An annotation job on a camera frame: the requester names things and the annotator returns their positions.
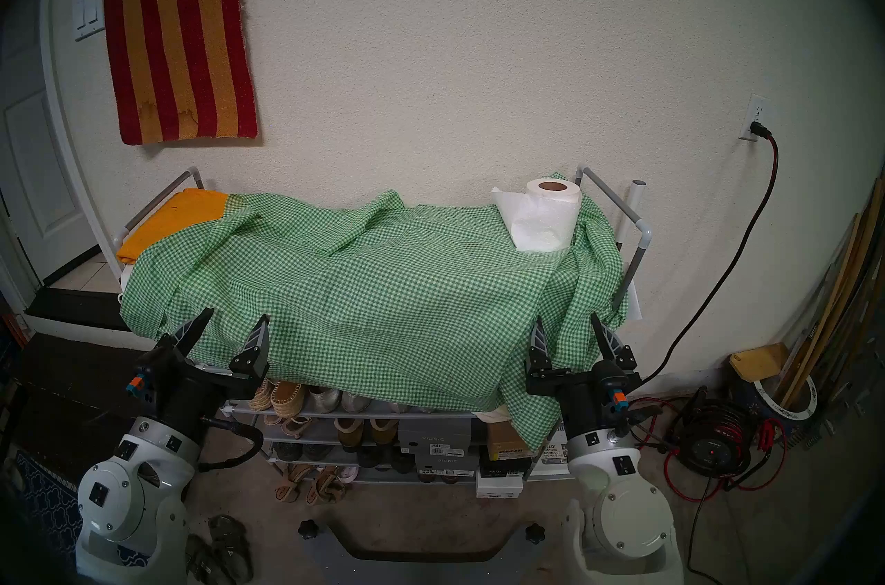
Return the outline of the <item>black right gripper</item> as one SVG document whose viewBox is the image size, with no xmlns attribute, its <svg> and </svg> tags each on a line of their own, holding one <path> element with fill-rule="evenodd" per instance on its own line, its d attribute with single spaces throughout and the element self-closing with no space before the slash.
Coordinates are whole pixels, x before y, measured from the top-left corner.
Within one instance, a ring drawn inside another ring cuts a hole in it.
<svg viewBox="0 0 885 585">
<path fill-rule="evenodd" d="M 615 364 L 595 364 L 580 373 L 553 368 L 542 317 L 536 317 L 528 337 L 527 393 L 556 399 L 567 437 L 609 429 L 615 430 L 616 437 L 624 437 L 631 427 L 626 414 L 629 404 L 615 395 L 625 396 L 640 386 L 637 362 L 631 347 L 604 326 L 595 312 L 590 322 L 602 359 Z"/>
</svg>

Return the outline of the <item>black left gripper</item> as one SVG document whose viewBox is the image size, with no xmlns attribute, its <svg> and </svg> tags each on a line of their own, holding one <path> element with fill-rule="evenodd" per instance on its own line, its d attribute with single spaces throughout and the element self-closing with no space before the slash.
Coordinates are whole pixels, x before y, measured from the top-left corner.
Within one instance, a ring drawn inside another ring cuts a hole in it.
<svg viewBox="0 0 885 585">
<path fill-rule="evenodd" d="M 190 363 L 189 354 L 201 339 L 213 308 L 204 308 L 172 334 L 164 334 L 149 353 L 149 419 L 202 444 L 208 424 L 226 401 L 251 399 L 267 377 L 270 339 L 267 314 L 247 336 L 241 351 L 226 367 Z"/>
</svg>

